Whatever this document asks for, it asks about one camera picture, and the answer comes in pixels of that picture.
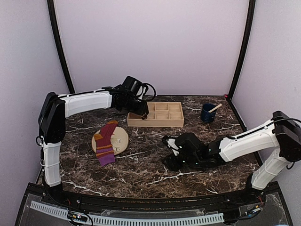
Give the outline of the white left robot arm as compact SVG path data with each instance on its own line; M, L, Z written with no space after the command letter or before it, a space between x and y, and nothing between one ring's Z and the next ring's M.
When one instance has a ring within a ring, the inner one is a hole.
M66 133L66 118L78 113L110 108L144 117L148 114L147 103L143 99L147 90L147 87L142 86L137 92L132 92L118 85L77 94L47 94L38 118L38 139L44 180L47 186L52 187L48 191L48 198L54 204L63 205L66 202L66 194L56 187L61 184L60 147Z

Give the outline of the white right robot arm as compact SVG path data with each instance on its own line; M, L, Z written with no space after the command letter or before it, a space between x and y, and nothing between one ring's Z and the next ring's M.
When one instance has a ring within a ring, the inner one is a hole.
M197 169L215 168L238 157L273 148L263 165L249 176L246 190L240 193L242 203L250 204L258 197L258 192L264 190L284 168L300 161L301 121L276 111L270 120L254 129L207 145L194 133L183 133L178 137L164 136L163 143L172 150L162 160L171 171L178 171L184 165Z

